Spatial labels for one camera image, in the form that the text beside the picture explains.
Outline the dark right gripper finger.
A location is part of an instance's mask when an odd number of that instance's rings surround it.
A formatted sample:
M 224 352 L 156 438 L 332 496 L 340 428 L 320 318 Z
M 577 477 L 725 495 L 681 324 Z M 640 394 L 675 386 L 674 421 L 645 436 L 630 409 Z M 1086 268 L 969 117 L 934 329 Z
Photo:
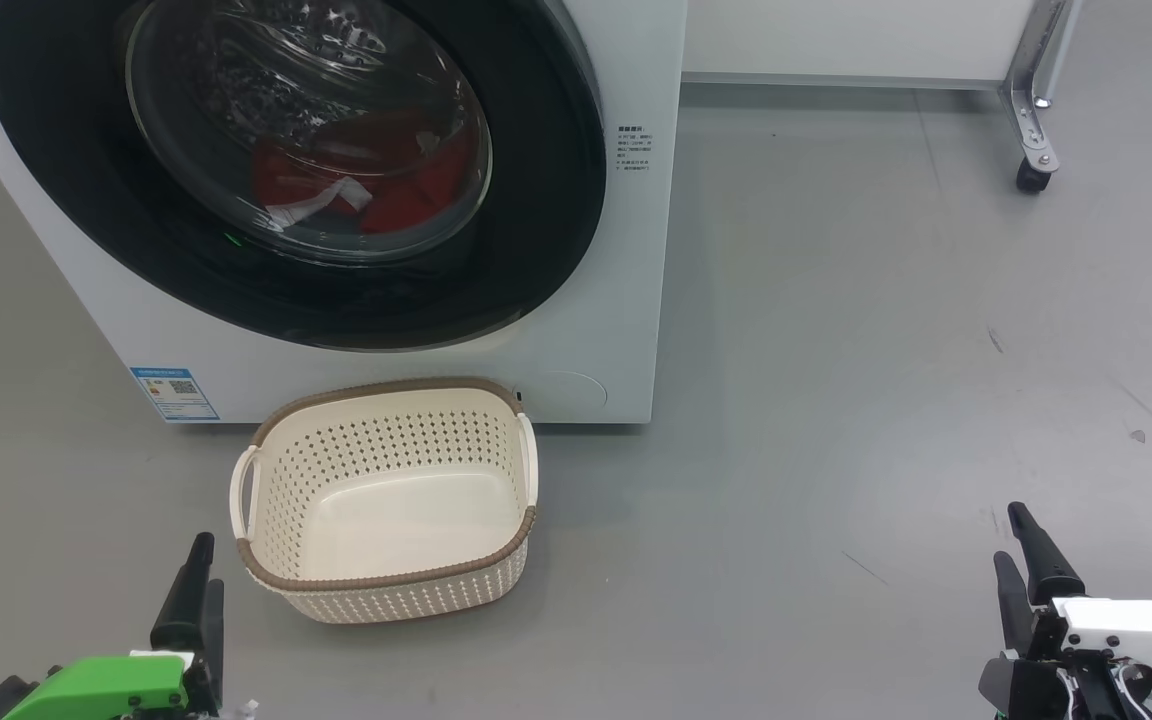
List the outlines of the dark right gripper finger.
M 1025 559 L 1030 605 L 1046 606 L 1056 598 L 1084 597 L 1085 583 L 1028 506 L 1011 502 L 1007 516 Z
M 1029 651 L 1033 641 L 1034 611 L 1026 594 L 1025 579 L 1010 553 L 995 552 L 996 600 L 1005 647 Z

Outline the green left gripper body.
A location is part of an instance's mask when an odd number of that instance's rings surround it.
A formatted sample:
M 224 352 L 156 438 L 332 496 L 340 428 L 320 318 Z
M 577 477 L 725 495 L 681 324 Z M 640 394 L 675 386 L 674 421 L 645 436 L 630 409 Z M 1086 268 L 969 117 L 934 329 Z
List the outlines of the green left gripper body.
M 207 664 L 192 652 L 132 651 L 60 667 L 3 719 L 219 719 Z

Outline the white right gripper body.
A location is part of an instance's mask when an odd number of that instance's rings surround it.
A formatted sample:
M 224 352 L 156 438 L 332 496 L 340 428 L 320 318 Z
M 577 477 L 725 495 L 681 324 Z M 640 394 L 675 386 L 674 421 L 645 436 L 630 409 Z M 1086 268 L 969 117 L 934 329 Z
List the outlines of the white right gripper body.
M 1034 606 L 1029 651 L 982 670 L 996 719 L 1152 719 L 1152 601 L 1056 598 Z

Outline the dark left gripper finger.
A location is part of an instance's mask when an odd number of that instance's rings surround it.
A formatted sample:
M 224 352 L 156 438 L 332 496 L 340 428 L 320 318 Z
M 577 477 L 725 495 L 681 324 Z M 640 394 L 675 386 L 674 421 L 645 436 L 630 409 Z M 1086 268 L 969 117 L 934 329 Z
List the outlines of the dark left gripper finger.
M 198 621 L 202 644 L 191 670 L 192 702 L 223 702 L 223 579 L 210 579 Z
M 151 628 L 151 650 L 204 652 L 204 621 L 214 546 L 215 537 L 210 532 L 195 537 Z

